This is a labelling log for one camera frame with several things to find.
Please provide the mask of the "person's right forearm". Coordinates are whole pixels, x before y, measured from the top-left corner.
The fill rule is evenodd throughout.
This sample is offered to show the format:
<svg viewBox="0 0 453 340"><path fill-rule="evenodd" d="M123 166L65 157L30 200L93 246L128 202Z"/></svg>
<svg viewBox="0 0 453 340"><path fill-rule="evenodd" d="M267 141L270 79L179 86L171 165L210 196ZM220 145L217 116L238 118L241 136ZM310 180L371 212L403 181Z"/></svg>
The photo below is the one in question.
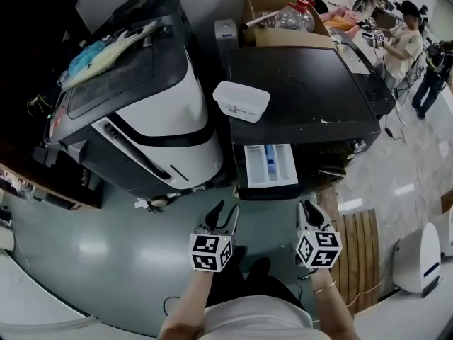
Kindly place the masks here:
<svg viewBox="0 0 453 340"><path fill-rule="evenodd" d="M319 269L311 275L311 283L321 331L331 340L360 340L330 271Z"/></svg>

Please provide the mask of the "black low appliance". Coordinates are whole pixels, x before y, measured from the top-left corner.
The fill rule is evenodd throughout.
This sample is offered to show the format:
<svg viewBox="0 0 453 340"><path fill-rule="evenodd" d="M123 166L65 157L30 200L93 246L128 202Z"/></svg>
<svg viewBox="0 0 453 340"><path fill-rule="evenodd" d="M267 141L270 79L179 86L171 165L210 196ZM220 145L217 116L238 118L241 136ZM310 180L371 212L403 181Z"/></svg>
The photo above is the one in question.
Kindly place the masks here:
<svg viewBox="0 0 453 340"><path fill-rule="evenodd" d="M384 80L375 72L368 57L341 30L332 30L332 40L337 40L337 50L352 72L353 78L365 95L377 120L390 114L396 105L396 99Z"/></svg>

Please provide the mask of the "metal tube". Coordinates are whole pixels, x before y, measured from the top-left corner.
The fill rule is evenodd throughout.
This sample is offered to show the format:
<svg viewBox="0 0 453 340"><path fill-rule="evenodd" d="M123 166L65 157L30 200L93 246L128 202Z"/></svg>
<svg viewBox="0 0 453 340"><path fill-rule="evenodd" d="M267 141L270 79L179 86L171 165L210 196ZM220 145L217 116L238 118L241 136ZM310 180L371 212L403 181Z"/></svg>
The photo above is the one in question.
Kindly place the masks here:
<svg viewBox="0 0 453 340"><path fill-rule="evenodd" d="M264 21L269 21L269 20L272 20L276 17L276 15L279 13L279 11L272 11L272 12L269 12L267 14L264 14L260 17L257 17L257 18L254 18L253 20L251 21L248 21L246 23L242 23L241 24L241 29L242 30L247 30L253 26L256 26L256 25L259 25L261 24L262 22Z"/></svg>

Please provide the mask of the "brown flat board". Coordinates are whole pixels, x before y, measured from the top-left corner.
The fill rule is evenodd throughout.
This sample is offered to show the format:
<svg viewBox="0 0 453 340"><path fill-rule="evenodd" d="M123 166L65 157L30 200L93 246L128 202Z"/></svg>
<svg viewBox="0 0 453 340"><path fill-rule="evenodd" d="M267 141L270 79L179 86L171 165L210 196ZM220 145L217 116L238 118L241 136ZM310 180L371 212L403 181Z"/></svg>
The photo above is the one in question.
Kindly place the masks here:
<svg viewBox="0 0 453 340"><path fill-rule="evenodd" d="M319 191L316 194L316 200L318 205L328 213L332 224L336 225L336 222L340 219L340 213L335 187L331 186Z"/></svg>

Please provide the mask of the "dark low shelf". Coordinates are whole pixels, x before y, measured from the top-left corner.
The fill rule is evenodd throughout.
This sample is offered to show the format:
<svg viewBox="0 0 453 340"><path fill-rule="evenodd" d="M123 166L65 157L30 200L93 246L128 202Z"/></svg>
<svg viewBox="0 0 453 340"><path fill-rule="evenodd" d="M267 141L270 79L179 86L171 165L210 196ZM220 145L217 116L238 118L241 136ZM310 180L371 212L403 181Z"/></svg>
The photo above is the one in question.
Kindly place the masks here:
<svg viewBox="0 0 453 340"><path fill-rule="evenodd" d="M82 186L69 174L60 174L27 157L1 136L0 167L44 192L87 208L101 209L102 193Z"/></svg>

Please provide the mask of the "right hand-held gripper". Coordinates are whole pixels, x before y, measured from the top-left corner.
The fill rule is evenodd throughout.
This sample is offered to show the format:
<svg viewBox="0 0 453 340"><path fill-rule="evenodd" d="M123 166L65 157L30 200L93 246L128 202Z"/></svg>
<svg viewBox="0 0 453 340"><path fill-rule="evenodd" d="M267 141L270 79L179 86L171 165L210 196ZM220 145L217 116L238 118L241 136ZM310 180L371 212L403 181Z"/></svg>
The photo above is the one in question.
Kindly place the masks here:
<svg viewBox="0 0 453 340"><path fill-rule="evenodd" d="M297 229L299 241L295 251L299 263L307 269L333 267L343 244L340 233L331 225L330 215L312 200L297 204Z"/></svg>

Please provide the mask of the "person's left forearm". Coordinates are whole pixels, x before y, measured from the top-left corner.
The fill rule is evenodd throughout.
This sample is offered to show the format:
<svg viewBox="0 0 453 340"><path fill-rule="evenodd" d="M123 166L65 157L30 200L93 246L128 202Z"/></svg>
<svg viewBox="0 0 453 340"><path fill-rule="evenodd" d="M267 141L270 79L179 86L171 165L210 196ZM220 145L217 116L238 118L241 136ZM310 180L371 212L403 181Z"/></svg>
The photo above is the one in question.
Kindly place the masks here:
<svg viewBox="0 0 453 340"><path fill-rule="evenodd" d="M158 340L196 340L203 325L213 273L194 271L190 283L169 312Z"/></svg>

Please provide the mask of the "white plastic lidded container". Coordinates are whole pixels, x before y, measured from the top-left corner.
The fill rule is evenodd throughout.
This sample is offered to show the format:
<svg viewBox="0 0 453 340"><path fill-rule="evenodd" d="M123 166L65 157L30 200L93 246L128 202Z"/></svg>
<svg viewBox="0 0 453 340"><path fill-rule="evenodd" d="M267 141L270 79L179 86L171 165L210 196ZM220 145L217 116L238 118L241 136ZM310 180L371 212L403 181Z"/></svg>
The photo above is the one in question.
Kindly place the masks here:
<svg viewBox="0 0 453 340"><path fill-rule="evenodd" d="M257 123L270 101L267 91L230 81L220 82L213 99L223 114L249 123Z"/></svg>

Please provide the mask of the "orange cloth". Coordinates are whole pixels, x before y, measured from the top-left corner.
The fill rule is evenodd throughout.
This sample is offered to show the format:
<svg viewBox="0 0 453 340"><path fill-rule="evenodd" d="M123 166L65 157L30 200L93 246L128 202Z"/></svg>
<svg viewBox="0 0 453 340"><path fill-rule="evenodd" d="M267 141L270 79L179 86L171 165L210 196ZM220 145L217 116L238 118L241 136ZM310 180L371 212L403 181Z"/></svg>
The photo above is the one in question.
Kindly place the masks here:
<svg viewBox="0 0 453 340"><path fill-rule="evenodd" d="M326 27L334 28L342 31L349 31L355 26L354 22L349 21L348 19L336 15L323 23Z"/></svg>

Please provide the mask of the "large white and grey appliance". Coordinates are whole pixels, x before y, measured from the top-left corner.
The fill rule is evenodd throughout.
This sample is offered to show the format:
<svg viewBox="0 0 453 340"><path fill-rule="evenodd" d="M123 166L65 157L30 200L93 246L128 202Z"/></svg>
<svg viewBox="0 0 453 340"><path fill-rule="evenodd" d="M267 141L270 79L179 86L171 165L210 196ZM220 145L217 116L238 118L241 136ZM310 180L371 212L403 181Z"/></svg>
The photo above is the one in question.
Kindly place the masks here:
<svg viewBox="0 0 453 340"><path fill-rule="evenodd" d="M146 199L209 186L224 163L180 0L128 0L96 31L96 41L108 46L158 19L107 71L65 92L71 76L63 72L44 134L49 148Z"/></svg>

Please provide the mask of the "grey white box unit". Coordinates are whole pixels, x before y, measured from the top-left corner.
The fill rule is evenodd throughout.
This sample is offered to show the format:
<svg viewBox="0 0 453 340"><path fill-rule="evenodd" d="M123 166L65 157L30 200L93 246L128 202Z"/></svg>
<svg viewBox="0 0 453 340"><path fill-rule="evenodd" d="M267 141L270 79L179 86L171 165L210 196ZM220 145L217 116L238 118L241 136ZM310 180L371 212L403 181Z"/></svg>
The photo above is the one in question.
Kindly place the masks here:
<svg viewBox="0 0 453 340"><path fill-rule="evenodd" d="M233 19L217 20L214 22L214 34L219 50L222 68L228 65L229 53L239 48L238 28Z"/></svg>

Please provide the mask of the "white rounded toilet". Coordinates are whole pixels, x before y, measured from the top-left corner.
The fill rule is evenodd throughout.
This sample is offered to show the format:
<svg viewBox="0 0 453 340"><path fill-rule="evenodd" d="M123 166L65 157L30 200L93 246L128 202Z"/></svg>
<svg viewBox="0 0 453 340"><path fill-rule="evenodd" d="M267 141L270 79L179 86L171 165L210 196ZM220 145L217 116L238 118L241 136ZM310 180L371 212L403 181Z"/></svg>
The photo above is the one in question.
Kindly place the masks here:
<svg viewBox="0 0 453 340"><path fill-rule="evenodd" d="M440 241L432 223L397 242L392 272L396 287L425 298L437 287L440 268Z"/></svg>

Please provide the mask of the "white toilet with raised lid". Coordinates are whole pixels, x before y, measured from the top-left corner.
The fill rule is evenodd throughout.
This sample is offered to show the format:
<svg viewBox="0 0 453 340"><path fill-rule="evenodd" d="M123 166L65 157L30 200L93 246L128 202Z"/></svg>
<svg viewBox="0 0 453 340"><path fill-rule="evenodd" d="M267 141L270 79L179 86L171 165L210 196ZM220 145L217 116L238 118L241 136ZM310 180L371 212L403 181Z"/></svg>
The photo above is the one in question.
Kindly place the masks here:
<svg viewBox="0 0 453 340"><path fill-rule="evenodd" d="M453 257L453 206L432 220L440 242L440 251L446 257Z"/></svg>

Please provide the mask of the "white detergent drawer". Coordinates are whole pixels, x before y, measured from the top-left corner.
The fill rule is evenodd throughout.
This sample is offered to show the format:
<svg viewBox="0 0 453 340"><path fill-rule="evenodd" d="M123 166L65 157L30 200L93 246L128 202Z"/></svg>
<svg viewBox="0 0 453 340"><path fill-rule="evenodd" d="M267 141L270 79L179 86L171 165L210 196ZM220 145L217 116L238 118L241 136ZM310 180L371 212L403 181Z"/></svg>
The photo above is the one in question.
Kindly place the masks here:
<svg viewBox="0 0 453 340"><path fill-rule="evenodd" d="M240 199L289 200L301 194L290 144L235 144L234 154Z"/></svg>

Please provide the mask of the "pink cloth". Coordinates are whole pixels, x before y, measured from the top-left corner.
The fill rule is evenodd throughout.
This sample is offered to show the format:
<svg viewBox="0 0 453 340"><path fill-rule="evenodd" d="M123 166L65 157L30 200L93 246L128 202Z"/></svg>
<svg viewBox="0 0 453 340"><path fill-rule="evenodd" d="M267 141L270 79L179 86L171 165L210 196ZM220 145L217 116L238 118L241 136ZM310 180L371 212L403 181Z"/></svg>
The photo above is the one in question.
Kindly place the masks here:
<svg viewBox="0 0 453 340"><path fill-rule="evenodd" d="M323 22L327 21L328 19L330 19L336 15L342 16L342 17L348 19L349 21L354 22L355 26L357 25L357 22L362 19L360 14L357 14L356 12L348 9L345 6L341 6L340 8L337 8L334 11L330 11L329 13L326 13L325 16L323 17Z"/></svg>

